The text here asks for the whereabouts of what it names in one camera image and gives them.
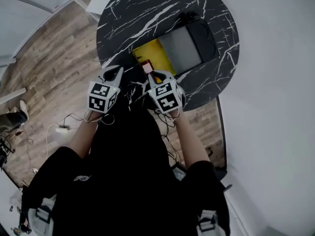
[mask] wire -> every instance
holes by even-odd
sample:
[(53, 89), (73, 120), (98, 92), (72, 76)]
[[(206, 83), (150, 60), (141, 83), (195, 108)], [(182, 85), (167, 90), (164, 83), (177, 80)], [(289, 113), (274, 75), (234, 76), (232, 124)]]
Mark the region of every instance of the wire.
[(10, 141), (9, 141), (8, 138), (7, 138), (8, 136), (7, 136), (7, 137), (5, 137), (5, 136), (3, 136), (3, 135), (0, 135), (0, 136), (4, 138), (4, 141), (3, 141), (3, 142), (5, 142), (5, 141), (8, 142), (7, 144), (5, 144), (5, 143), (4, 143), (4, 144), (5, 144), (6, 146), (10, 145), (10, 150), (11, 150), (11, 143), (10, 143)]
[(175, 158), (171, 152), (167, 151), (167, 154), (170, 158), (172, 158), (176, 162), (176, 160), (175, 160)]
[(179, 115), (180, 115), (180, 112), (178, 112), (178, 116), (175, 117), (175, 118), (172, 118), (171, 116), (168, 116), (167, 114), (162, 114), (162, 112), (160, 111), (160, 109), (155, 109), (154, 110), (154, 113), (158, 116), (158, 118), (166, 125), (166, 134), (165, 135), (161, 135), (162, 139), (166, 138), (168, 143), (171, 145), (172, 149), (174, 150), (175, 152), (175, 162), (177, 163), (177, 156), (179, 157), (180, 161), (182, 161), (182, 158), (181, 158), (181, 155), (179, 154), (179, 152), (173, 147), (173, 145), (171, 144), (169, 138), (168, 138), (168, 133), (169, 133), (169, 128), (174, 128), (175, 127), (175, 123), (174, 123), (174, 120), (176, 120)]
[(113, 117), (113, 122), (110, 123), (110, 124), (103, 122), (103, 118), (104, 118), (104, 117), (103, 117), (100, 121), (101, 121), (103, 124), (105, 124), (105, 125), (112, 125), (112, 124), (115, 122), (115, 117), (114, 117), (113, 115), (111, 115), (111, 116)]
[(27, 153), (28, 156), (29, 156), (30, 169), (32, 169), (32, 159), (31, 159), (31, 156), (30, 156), (30, 154), (29, 154), (29, 145), (33, 145), (33, 144), (34, 144), (34, 141), (29, 138), (28, 134), (27, 134), (24, 130), (22, 130), (22, 131), (16, 132), (15, 135), (13, 136), (13, 138), (10, 140), (10, 142), (11, 142), (15, 137), (19, 136), (19, 135), (22, 134), (22, 133), (25, 133), (25, 135), (26, 135), (26, 139), (27, 139), (27, 140), (26, 140), (26, 153)]
[[(87, 114), (88, 114), (89, 112), (90, 112), (89, 118), (86, 120), (86, 116), (87, 116)], [(98, 122), (98, 121), (100, 121), (100, 120), (103, 118), (103, 116), (101, 116), (101, 117), (96, 117), (96, 118), (94, 118), (94, 119), (92, 119), (92, 120), (89, 120), (90, 117), (91, 117), (91, 115), (92, 115), (92, 111), (88, 110), (88, 111), (84, 114), (83, 121), (85, 121), (85, 122), (87, 122), (87, 123), (90, 123), (90, 122)]]
[(71, 113), (71, 114), (67, 115), (67, 116), (63, 119), (63, 127), (64, 127), (64, 128), (65, 128), (65, 119), (67, 119), (67, 117), (71, 117), (71, 118), (73, 118), (73, 119), (75, 119), (75, 120), (78, 120), (78, 121), (83, 121), (82, 118), (77, 119), (77, 118), (73, 117), (72, 115), (74, 115), (74, 114)]
[(48, 159), (48, 138), (47, 138), (47, 135), (48, 135), (48, 130), (49, 128), (52, 126), (52, 125), (57, 125), (59, 127), (59, 124), (57, 123), (52, 123), (48, 126), (47, 128), (47, 131), (46, 131), (46, 148), (47, 148), (47, 153), (46, 153), (46, 159)]
[(26, 135), (26, 153), (28, 154), (29, 156), (29, 160), (30, 160), (30, 169), (32, 169), (32, 159), (31, 159), (31, 156), (30, 156), (30, 153), (29, 153), (29, 144), (30, 145), (33, 145), (34, 144), (34, 141), (32, 139), (29, 139), (29, 136), (27, 135), (27, 133), (25, 131), (21, 131), (21, 133), (25, 133)]

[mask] hand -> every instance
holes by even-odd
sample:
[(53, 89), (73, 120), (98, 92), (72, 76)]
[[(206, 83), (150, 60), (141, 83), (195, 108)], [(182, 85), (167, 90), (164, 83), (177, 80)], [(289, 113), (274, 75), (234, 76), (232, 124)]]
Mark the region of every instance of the hand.
[(90, 110), (90, 111), (87, 113), (87, 121), (97, 119), (97, 118), (101, 117), (102, 114), (103, 114), (103, 113)]
[(172, 116), (173, 119), (176, 119), (182, 112), (183, 110), (181, 108), (175, 109), (170, 112), (170, 115)]

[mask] black shirt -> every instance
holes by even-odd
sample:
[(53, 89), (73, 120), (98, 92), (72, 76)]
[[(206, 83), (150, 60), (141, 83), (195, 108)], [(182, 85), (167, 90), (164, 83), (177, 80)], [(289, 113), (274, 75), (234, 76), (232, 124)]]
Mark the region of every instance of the black shirt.
[(55, 235), (197, 235), (198, 215), (216, 210), (230, 234), (226, 201), (210, 162), (190, 166), (178, 181), (159, 129), (146, 110), (100, 123), (91, 153), (59, 148), (22, 197), (25, 209), (57, 194)]

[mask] wooden floor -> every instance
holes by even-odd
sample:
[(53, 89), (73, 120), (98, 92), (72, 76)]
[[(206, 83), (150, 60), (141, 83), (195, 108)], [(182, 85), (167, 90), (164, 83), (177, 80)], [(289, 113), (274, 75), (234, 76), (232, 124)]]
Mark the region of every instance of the wooden floor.
[[(31, 168), (40, 168), (46, 160), (46, 130), (52, 123), (63, 123), (70, 113), (83, 116), (86, 111), (87, 89), (90, 80), (101, 69), (96, 53), (96, 21), (74, 2), (55, 15), (27, 42), (17, 56), (17, 63), (6, 71), (0, 86), (0, 96), (26, 87), (27, 92), (0, 105), (0, 114), (26, 101), (30, 120), (20, 130), (25, 133), (13, 138), (12, 148), (5, 169), (14, 181), (30, 183), (34, 174)], [(216, 100), (206, 106), (187, 112), (190, 122), (205, 147), (214, 151), (211, 160), (216, 166), (224, 166), (221, 122)], [(161, 132), (165, 125), (158, 121)], [(48, 132), (48, 150), (51, 155), (56, 148), (69, 141), (80, 122), (66, 119), (72, 130), (69, 134), (56, 133), (55, 126)], [(181, 155), (181, 147), (174, 129), (169, 131), (173, 147)], [(173, 152), (166, 141), (168, 150)]]

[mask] round table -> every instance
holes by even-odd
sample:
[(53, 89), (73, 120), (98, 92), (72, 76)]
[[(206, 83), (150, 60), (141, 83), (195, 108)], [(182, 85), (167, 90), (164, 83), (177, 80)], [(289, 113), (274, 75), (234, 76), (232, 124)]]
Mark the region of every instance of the round table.
[(231, 80), (239, 56), (239, 37), (233, 17), (221, 0), (110, 0), (99, 20), (96, 45), (102, 67), (122, 65), (123, 96), (146, 104), (149, 83), (132, 50), (181, 27), (179, 15), (195, 12), (205, 19), (220, 56), (176, 76), (185, 90), (184, 110), (216, 98)]

